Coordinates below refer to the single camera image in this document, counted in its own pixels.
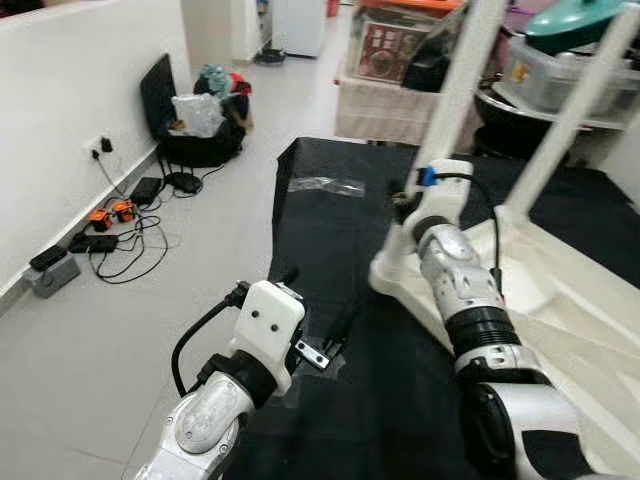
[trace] white floor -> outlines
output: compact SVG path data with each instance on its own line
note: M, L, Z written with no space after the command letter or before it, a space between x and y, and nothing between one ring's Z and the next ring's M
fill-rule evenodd
M133 478L149 459L177 400L174 342L235 280L267 274L277 156L298 136L332 136L349 14L329 20L319 59L242 69L256 129L201 194L158 211L180 245L156 271L110 286L83 260L82 276L54 297L27 295L0 319L0 478ZM224 348L233 318L185 349L185 377Z

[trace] white stand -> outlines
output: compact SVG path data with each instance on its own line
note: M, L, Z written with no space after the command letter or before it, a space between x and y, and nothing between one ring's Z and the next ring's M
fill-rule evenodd
M442 159L451 155L504 6L496 0L474 4L443 100L409 178L408 193L415 189L418 168L431 165L440 172L468 173L468 164L465 170L460 162ZM532 224L528 213L639 23L640 5L628 5L608 29L594 61L506 204L499 207L504 293L520 338L538 353L554 384L584 414L583 447L592 465L603 472L636 476L640 476L640 291ZM391 226L370 270L372 287L396 297L449 350L448 335L419 272L417 256L409 253L412 241L405 232L429 215L457 220L466 202L466 183L456 186L447 181L427 189L405 225ZM490 266L494 249L490 221L466 233Z

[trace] white wall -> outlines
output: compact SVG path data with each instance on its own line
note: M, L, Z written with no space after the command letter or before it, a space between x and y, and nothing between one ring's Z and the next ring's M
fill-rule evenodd
M231 32L232 58L251 61L262 47L256 0L232 0Z
M82 145L107 134L116 179L154 147L138 84L164 52L191 87L180 0L104 0L0 21L0 294L109 186Z
M194 76L205 63L230 65L231 5L243 0L182 0Z
M640 112L598 168L640 206Z

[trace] clear tape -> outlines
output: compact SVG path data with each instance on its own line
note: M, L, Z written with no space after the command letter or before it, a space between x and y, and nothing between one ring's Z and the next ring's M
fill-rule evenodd
M325 192L344 195L346 197L362 198L365 185L357 180L329 178L329 177L300 177L292 178L289 182L289 192L303 190L324 190Z

